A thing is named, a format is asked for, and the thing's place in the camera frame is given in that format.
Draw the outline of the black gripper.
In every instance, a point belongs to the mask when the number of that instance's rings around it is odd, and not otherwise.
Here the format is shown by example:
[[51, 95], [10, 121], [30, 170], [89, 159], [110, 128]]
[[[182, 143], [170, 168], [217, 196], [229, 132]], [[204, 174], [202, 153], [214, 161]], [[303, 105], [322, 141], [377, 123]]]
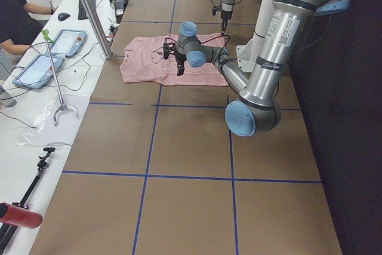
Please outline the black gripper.
[[232, 13], [233, 11], [224, 11], [224, 10], [221, 11], [221, 15], [220, 15], [222, 19], [221, 33], [220, 33], [221, 35], [225, 35], [228, 21], [232, 18]]
[[184, 75], [184, 63], [187, 60], [184, 54], [175, 54], [175, 59], [177, 62], [177, 76]]

